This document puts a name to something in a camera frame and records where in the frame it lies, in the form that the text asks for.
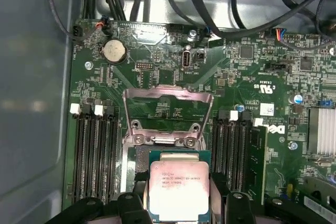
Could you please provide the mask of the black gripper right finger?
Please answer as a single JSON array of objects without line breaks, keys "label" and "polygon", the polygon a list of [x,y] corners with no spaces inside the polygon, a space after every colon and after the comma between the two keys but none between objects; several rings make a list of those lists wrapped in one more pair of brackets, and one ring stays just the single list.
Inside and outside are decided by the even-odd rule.
[{"label": "black gripper right finger", "polygon": [[231,191],[222,173],[209,175],[209,223],[309,223],[308,211],[281,198],[259,204],[242,192]]}]

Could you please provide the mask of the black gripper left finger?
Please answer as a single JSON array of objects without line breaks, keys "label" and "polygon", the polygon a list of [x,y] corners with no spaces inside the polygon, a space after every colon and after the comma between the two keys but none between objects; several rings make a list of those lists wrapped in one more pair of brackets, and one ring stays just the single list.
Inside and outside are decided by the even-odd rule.
[{"label": "black gripper left finger", "polygon": [[149,172],[137,173],[133,191],[121,193],[106,205],[101,199],[87,197],[74,203],[49,223],[152,223],[149,212],[143,205]]}]

